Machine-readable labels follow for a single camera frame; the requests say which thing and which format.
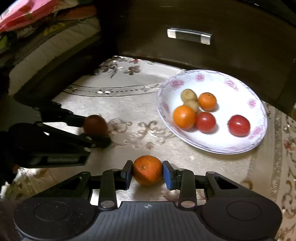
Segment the orange tangerine back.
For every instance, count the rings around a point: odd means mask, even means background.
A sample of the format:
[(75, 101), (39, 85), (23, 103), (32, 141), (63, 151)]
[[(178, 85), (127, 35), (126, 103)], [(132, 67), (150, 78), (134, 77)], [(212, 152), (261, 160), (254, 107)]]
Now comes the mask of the orange tangerine back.
[(188, 106), (178, 106), (173, 112), (174, 123), (184, 130), (190, 129), (194, 126), (196, 113)]

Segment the dark red plum tomato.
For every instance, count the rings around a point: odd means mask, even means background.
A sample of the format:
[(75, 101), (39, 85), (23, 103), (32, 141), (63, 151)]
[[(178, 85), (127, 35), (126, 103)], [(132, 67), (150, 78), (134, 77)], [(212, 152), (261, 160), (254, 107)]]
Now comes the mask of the dark red plum tomato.
[(83, 130), (88, 134), (105, 136), (108, 132), (108, 126), (103, 117), (90, 115), (84, 120)]

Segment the orange tangerine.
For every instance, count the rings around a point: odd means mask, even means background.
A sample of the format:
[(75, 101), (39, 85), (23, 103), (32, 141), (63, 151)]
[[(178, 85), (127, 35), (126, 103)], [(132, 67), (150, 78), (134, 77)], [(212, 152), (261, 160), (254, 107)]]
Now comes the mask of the orange tangerine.
[(174, 123), (184, 130), (190, 129), (194, 126), (196, 113), (188, 106), (178, 106), (173, 112)]
[(217, 99), (213, 94), (204, 92), (199, 96), (198, 103), (201, 109), (212, 111), (217, 106)]
[(133, 163), (133, 177), (141, 186), (157, 184), (163, 177), (162, 162), (150, 155), (137, 158)]

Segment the white floral porcelain plate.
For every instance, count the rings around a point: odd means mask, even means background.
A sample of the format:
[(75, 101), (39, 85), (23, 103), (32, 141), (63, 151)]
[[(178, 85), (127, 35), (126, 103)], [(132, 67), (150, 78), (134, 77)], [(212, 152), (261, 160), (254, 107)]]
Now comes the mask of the white floral porcelain plate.
[[(203, 133), (193, 127), (184, 130), (173, 120), (174, 110), (183, 104), (181, 93), (190, 89), (197, 96), (209, 92), (216, 97), (211, 114), (216, 119), (212, 133)], [(183, 71), (170, 77), (157, 94), (157, 110), (166, 126), (182, 141), (211, 153), (240, 154), (257, 147), (267, 132), (267, 115), (257, 94), (242, 81), (211, 70)], [(244, 137), (229, 132), (228, 121), (241, 115), (250, 122), (250, 131)]]

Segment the red tomato with stem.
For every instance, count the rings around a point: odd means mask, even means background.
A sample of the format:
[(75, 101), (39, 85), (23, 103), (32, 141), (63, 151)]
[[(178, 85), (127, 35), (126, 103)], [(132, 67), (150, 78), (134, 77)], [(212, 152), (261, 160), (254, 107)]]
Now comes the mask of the red tomato with stem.
[(211, 133), (216, 127), (216, 119), (209, 112), (200, 112), (196, 115), (196, 128), (203, 133)]

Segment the stacked folded bedding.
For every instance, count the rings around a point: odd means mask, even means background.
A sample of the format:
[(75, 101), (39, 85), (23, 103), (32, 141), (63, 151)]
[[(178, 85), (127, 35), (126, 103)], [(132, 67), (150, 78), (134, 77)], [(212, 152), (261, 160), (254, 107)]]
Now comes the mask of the stacked folded bedding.
[(84, 4), (2, 32), (1, 91), (16, 94), (43, 67), (99, 30), (95, 6)]

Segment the orange tangerine front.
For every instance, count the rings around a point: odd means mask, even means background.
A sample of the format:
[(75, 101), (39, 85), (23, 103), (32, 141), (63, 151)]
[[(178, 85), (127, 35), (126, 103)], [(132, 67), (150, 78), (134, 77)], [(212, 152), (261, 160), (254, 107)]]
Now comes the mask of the orange tangerine front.
[(217, 99), (213, 94), (204, 92), (199, 96), (198, 103), (201, 109), (212, 111), (217, 106)]

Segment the pink floral blanket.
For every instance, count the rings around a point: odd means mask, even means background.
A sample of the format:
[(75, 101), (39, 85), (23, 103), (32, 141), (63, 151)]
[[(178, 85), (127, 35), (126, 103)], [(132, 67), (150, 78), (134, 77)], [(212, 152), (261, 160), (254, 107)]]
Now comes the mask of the pink floral blanket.
[(16, 1), (1, 14), (1, 33), (13, 31), (54, 13), (79, 5), (79, 1)]

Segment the floral embroidered beige tablecloth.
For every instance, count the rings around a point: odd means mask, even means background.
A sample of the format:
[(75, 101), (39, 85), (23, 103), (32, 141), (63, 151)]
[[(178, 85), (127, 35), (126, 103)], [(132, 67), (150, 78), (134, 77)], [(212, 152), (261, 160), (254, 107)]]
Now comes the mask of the floral embroidered beige tablecloth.
[(2, 187), (1, 200), (13, 205), (81, 171), (100, 175), (127, 160), (152, 155), (199, 175), (213, 170), (270, 198), (283, 213), (277, 239), (295, 240), (295, 120), (266, 103), (268, 130), (255, 149), (237, 155), (196, 149), (175, 136), (157, 112), (162, 82), (179, 72), (164, 64), (114, 57), (70, 85), (55, 102), (75, 114), (103, 116), (111, 131), (111, 145), (94, 149), (85, 166), (20, 168), (12, 184)]

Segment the dark wooden drawer cabinet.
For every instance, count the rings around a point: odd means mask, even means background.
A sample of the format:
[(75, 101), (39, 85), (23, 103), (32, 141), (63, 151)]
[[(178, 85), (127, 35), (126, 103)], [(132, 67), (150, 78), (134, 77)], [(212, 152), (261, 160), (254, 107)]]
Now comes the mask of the dark wooden drawer cabinet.
[(114, 55), (216, 70), (288, 113), (295, 104), (295, 1), (98, 1)]

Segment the brown longan fruit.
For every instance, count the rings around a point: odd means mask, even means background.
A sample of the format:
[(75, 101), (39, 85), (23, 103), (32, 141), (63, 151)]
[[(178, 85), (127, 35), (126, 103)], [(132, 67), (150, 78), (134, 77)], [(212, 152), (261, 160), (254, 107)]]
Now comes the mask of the brown longan fruit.
[(184, 102), (183, 106), (190, 107), (195, 113), (198, 113), (199, 111), (199, 104), (197, 101), (193, 99), (189, 99), (186, 102)]
[(198, 101), (196, 93), (191, 89), (184, 89), (181, 93), (182, 102), (186, 102), (189, 100)]

